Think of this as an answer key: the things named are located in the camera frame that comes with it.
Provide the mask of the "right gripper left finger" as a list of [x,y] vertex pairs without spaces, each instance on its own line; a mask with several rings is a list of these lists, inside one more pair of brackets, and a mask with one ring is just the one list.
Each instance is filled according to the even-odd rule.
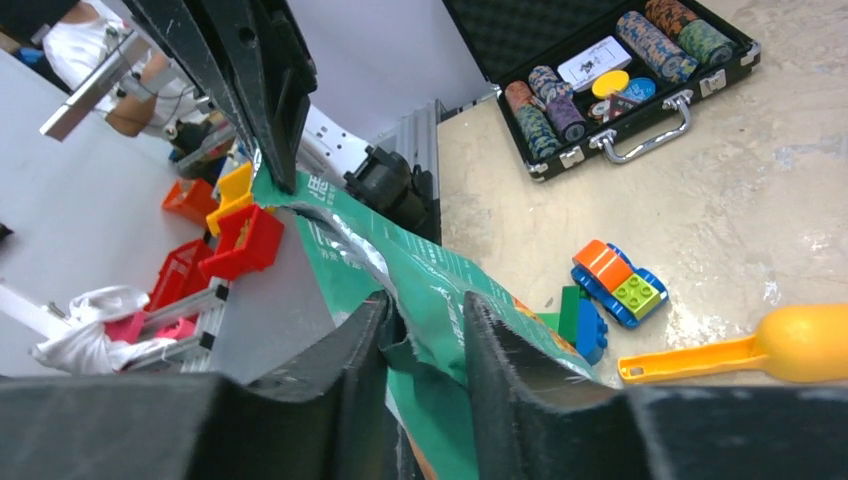
[[387,366],[380,335],[394,305],[370,294],[335,330],[251,382],[272,401],[259,444],[264,479],[377,479]]

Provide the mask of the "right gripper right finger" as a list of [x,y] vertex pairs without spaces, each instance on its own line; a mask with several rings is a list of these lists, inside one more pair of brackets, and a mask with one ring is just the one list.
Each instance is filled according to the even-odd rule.
[[611,388],[533,346],[477,293],[464,297],[464,326],[481,478],[619,478]]

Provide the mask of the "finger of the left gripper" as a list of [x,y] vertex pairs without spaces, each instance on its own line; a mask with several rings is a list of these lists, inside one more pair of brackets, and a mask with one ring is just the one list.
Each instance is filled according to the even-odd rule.
[[130,1],[132,16],[210,97],[276,187],[295,190],[295,152],[264,152],[254,137],[258,95],[256,1]]
[[264,152],[294,153],[317,88],[315,65],[286,1],[256,1],[258,99],[254,137]]

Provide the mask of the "green dog food bag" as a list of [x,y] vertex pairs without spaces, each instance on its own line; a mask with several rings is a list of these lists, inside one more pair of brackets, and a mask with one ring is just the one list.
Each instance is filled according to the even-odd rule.
[[438,479],[478,476],[466,390],[464,297],[480,294],[523,339],[578,380],[590,365],[536,314],[473,261],[410,233],[328,181],[301,172],[287,194],[258,167],[257,204],[287,210],[301,235],[319,288],[334,315],[351,313],[383,289],[400,313],[400,336],[388,343],[391,411]]

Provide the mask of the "yellow plastic scoop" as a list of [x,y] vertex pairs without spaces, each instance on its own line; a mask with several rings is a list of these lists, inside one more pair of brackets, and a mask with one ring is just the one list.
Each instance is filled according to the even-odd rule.
[[747,337],[699,347],[622,357],[617,370],[626,383],[671,381],[758,370],[794,383],[847,378],[847,306],[779,308]]

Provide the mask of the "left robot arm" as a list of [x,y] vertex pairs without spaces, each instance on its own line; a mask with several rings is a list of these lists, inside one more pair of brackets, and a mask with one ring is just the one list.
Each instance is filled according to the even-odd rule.
[[430,201],[420,168],[350,134],[310,94],[317,70],[285,1],[129,1],[141,28],[208,95],[253,155],[255,170],[286,193],[299,166],[415,230]]

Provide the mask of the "blue toy brick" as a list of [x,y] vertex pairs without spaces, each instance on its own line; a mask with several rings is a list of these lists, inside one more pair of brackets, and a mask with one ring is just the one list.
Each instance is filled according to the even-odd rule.
[[590,364],[596,365],[608,346],[608,326],[588,299],[581,299],[577,310],[576,350]]

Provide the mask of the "green toy brick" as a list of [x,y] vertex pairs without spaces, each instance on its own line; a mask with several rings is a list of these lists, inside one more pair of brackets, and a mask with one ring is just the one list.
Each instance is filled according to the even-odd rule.
[[581,289],[578,286],[564,286],[561,291],[560,309],[557,312],[537,313],[546,326],[572,346],[577,343],[581,298]]

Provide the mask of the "yellow plastic bin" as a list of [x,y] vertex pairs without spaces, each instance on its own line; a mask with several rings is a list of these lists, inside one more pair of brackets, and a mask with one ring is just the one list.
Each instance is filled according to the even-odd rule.
[[220,234],[219,221],[223,217],[253,203],[253,175],[252,164],[245,163],[219,179],[219,206],[206,216],[208,230],[213,236]]

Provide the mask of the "orange plastic bin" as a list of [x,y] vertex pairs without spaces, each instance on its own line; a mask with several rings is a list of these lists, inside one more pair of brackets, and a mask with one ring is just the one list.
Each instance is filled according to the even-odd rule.
[[161,208],[206,229],[206,217],[218,208],[213,187],[205,180],[177,180],[162,201]]

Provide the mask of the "orange blue toy truck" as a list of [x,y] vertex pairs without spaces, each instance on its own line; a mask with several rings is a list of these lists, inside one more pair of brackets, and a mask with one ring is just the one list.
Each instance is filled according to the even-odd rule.
[[612,243],[591,240],[572,262],[574,282],[623,328],[638,328],[669,301],[664,283]]

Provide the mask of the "red plastic bin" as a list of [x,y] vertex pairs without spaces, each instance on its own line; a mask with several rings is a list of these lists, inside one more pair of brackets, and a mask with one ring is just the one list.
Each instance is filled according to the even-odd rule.
[[219,228],[215,253],[199,269],[209,278],[228,281],[272,266],[285,231],[280,220],[256,204],[224,216]]

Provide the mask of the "white cloth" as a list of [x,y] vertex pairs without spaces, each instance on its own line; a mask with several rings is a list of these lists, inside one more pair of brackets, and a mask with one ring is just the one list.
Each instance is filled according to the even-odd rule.
[[140,338],[149,302],[146,292],[129,285],[85,292],[69,303],[69,329],[33,346],[30,356],[44,367],[71,375],[119,372],[176,342]]

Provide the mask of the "black poker chip case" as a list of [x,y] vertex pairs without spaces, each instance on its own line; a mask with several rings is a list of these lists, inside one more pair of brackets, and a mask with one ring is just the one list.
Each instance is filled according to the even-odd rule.
[[696,1],[449,1],[529,176],[625,164],[684,135],[760,44]]

